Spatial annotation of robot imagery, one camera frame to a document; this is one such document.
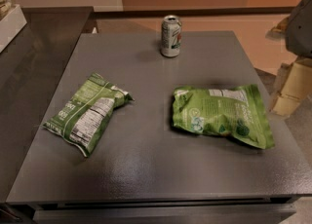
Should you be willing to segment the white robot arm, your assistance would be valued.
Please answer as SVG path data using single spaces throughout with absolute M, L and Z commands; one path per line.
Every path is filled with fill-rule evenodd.
M 287 50 L 312 57 L 312 0 L 301 0 L 289 17 L 286 29 Z

